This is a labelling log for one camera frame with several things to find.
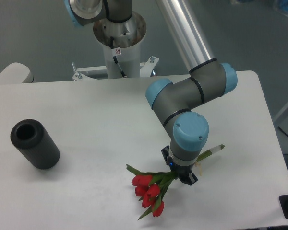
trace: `light blue joint cap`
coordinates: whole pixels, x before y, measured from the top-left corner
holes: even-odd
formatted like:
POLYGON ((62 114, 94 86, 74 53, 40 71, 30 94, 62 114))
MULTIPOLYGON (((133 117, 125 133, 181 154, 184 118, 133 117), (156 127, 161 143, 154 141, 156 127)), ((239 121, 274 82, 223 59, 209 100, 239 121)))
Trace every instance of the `light blue joint cap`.
POLYGON ((198 113, 185 112, 174 123, 173 136, 176 143, 186 151, 200 151, 209 133, 207 120, 198 113))
POLYGON ((154 83, 148 86, 146 93, 145 93, 145 97, 151 108, 153 108, 154 101, 159 95, 159 93, 168 84, 173 84, 173 83, 167 78, 162 78, 162 79, 156 80, 154 83))
POLYGON ((68 12, 70 18, 72 19, 73 25, 74 25, 75 27, 82 27, 82 26, 78 23, 78 21, 77 21, 77 19, 75 18, 74 14, 72 13, 71 7, 70 7, 70 5, 69 5, 69 1, 68 1, 68 0, 64 0, 64 4, 65 4, 65 6, 66 6, 66 9, 67 9, 67 12, 68 12))
POLYGON ((238 77, 236 71, 233 69, 233 67, 231 67, 230 64, 221 63, 221 65, 223 66, 226 74, 226 87, 223 94, 225 95, 226 93, 233 91, 236 88, 238 84, 238 77))

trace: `warning sticker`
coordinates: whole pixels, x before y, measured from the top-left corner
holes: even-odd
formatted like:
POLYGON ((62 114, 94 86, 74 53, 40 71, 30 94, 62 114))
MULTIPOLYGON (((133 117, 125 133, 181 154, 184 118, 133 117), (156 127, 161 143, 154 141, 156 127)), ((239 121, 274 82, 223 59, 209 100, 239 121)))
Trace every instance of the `warning sticker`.
POLYGON ((118 56, 118 55, 121 55, 121 48, 114 48, 114 49, 111 49, 112 51, 112 56, 118 56))

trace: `black foam tube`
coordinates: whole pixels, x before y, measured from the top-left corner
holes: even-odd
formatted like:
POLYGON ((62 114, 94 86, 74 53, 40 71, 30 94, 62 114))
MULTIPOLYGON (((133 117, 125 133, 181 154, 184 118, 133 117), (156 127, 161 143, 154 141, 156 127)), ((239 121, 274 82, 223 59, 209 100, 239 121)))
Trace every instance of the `black foam tube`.
POLYGON ((23 120, 14 126, 11 142, 38 169, 49 169, 60 158, 60 151, 48 132, 33 119, 23 120))

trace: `black cable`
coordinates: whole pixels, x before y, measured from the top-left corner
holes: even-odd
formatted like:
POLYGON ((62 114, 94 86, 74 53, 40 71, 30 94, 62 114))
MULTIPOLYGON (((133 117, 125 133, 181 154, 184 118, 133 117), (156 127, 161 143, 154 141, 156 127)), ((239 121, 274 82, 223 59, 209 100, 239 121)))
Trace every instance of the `black cable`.
MULTIPOLYGON (((111 48, 111 49, 114 49, 114 37, 110 37, 110 39, 111 39, 110 48, 111 48)), ((114 60, 115 64, 119 67, 121 76, 122 76, 123 78, 126 78, 127 76, 126 76, 126 74, 124 73, 124 71, 122 70, 122 68, 121 68, 121 66, 120 66, 120 64, 119 64, 119 61, 117 60, 116 56, 113 56, 113 60, 114 60)))
POLYGON ((288 134, 287 134, 284 130, 282 130, 281 127, 277 126, 277 128, 278 128, 279 131, 281 131, 286 137, 288 137, 288 134))

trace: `red tulip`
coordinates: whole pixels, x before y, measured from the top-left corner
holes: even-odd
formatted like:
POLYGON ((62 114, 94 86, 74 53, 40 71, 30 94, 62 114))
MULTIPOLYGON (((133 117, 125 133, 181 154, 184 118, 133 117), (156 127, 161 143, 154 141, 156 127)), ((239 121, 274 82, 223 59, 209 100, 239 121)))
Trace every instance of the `red tulip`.
POLYGON ((143 197, 143 201, 142 201, 142 207, 146 208, 149 207, 151 205, 153 205, 155 203, 156 199, 155 198, 149 198, 147 196, 147 193, 145 193, 144 197, 143 197))
POLYGON ((147 196, 149 198, 156 197, 160 193, 160 188, 157 184, 153 184, 149 187, 147 191, 147 196))
POLYGON ((155 211, 153 211, 153 217, 160 216, 161 213, 163 212, 163 209, 164 209, 164 202, 161 201, 160 206, 155 211))
POLYGON ((147 192, 147 190, 148 190, 147 186, 136 186, 135 195, 136 196, 144 196, 144 194, 147 192))
POLYGON ((134 186, 147 186, 149 182, 152 180, 152 175, 137 175, 131 181, 132 185, 134 186))

